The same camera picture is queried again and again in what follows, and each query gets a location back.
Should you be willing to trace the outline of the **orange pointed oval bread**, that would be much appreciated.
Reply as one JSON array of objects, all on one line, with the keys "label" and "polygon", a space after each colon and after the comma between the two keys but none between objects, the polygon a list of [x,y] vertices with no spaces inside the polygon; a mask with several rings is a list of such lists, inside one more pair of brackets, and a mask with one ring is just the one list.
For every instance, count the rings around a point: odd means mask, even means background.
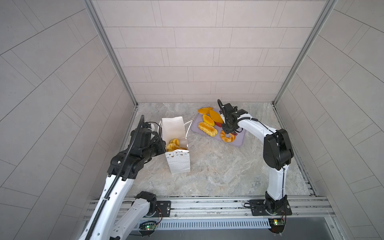
[{"label": "orange pointed oval bread", "polygon": [[223,119],[221,117],[221,115],[215,111],[210,111],[210,117],[214,120],[214,122],[223,122]]}]

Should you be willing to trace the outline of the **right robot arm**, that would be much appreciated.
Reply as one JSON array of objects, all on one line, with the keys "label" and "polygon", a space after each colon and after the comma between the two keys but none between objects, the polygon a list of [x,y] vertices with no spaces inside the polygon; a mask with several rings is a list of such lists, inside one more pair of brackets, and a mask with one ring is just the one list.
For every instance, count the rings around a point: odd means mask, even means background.
[{"label": "right robot arm", "polygon": [[220,114],[224,121],[222,128],[226,134],[243,129],[263,142],[263,159],[269,167],[269,184],[265,200],[250,200],[245,207],[253,216],[289,216],[292,214],[286,194],[289,165],[294,151],[289,134],[284,129],[274,129],[252,117],[247,111],[223,104],[218,100]]}]

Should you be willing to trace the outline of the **orange bread top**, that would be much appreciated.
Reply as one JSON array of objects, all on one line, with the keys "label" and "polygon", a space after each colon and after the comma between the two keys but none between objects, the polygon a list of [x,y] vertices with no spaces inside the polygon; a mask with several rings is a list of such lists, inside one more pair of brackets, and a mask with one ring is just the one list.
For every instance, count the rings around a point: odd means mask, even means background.
[{"label": "orange bread top", "polygon": [[202,114],[202,115],[209,115],[210,111],[212,111],[212,110],[213,110],[213,108],[211,108],[211,107],[205,107],[205,108],[199,109],[198,113]]}]

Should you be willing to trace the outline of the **yellow orange oval bread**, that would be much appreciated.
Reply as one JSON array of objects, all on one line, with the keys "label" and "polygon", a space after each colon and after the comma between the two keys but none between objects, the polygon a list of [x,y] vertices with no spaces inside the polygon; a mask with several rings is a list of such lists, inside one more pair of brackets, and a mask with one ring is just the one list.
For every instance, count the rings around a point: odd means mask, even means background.
[{"label": "yellow orange oval bread", "polygon": [[216,125],[214,120],[208,115],[203,115],[203,122],[212,127]]}]

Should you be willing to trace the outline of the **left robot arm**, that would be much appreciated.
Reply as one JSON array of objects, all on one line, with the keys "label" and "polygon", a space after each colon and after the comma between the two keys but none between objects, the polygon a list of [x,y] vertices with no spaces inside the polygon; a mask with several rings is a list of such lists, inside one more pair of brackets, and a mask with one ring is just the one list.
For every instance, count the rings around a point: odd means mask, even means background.
[{"label": "left robot arm", "polygon": [[81,240],[125,240],[142,218],[156,213],[156,195],[142,191],[129,210],[117,220],[138,172],[153,157],[166,152],[166,143],[161,138],[162,129],[155,131],[156,125],[155,122],[147,122],[132,131],[128,148],[112,159],[103,193],[80,236]]}]

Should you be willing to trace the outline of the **white cartoon paper bag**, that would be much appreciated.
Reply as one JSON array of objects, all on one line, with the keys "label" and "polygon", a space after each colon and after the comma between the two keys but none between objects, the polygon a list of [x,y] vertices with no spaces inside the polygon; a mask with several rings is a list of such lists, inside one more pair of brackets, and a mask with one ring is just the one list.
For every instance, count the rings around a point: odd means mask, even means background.
[{"label": "white cartoon paper bag", "polygon": [[184,123],[183,117],[162,118],[162,138],[166,142],[166,159],[172,175],[191,171],[187,135],[193,121]]}]

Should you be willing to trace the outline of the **ring shaped donut bread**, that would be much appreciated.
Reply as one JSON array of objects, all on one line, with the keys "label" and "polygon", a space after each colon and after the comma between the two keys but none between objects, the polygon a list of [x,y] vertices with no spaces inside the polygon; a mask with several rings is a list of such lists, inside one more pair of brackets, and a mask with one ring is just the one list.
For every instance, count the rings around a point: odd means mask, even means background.
[{"label": "ring shaped donut bread", "polygon": [[226,143],[232,143],[236,139],[236,135],[232,133],[226,134],[224,131],[221,131],[220,138]]}]

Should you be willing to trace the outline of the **striped round bun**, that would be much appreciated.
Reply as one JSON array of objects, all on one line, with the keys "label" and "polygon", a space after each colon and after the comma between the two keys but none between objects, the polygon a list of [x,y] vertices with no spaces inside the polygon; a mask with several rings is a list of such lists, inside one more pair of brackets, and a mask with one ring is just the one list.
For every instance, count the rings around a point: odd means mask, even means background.
[{"label": "striped round bun", "polygon": [[170,144],[175,144],[176,146],[180,146],[180,141],[179,139],[173,139],[170,141]]}]

